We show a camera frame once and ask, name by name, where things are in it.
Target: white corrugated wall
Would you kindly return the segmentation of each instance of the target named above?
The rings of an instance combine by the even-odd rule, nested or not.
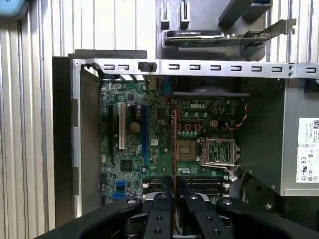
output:
[[[274,0],[268,22],[297,18],[272,40],[270,61],[318,62],[319,0]],[[0,238],[52,229],[52,56],[74,49],[146,49],[155,57],[155,0],[35,0],[0,22]]]

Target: power supply label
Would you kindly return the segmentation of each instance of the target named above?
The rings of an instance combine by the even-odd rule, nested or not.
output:
[[[319,118],[299,118],[297,183],[319,183]]]

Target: cable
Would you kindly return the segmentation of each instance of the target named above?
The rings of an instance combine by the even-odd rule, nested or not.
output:
[[[246,198],[246,185],[249,182],[250,175],[248,173],[244,173],[243,176],[241,177],[240,181],[240,191],[239,191],[239,198],[242,202],[248,202]]]
[[[245,98],[243,98],[243,101],[245,103],[245,114],[244,114],[244,117],[241,119],[241,122],[237,125],[235,125],[233,128],[226,128],[226,130],[235,130],[237,128],[239,128],[243,123],[244,121],[247,119],[247,107],[248,107],[248,104],[247,104],[247,100]]]

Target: white pci slot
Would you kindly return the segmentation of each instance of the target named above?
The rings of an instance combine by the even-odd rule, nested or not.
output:
[[[119,149],[125,149],[126,103],[119,102]]]

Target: blue connector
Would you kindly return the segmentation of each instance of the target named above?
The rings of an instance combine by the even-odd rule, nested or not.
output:
[[[116,181],[115,187],[125,187],[125,181]]]
[[[125,193],[113,193],[112,198],[113,199],[122,199],[125,197]]]

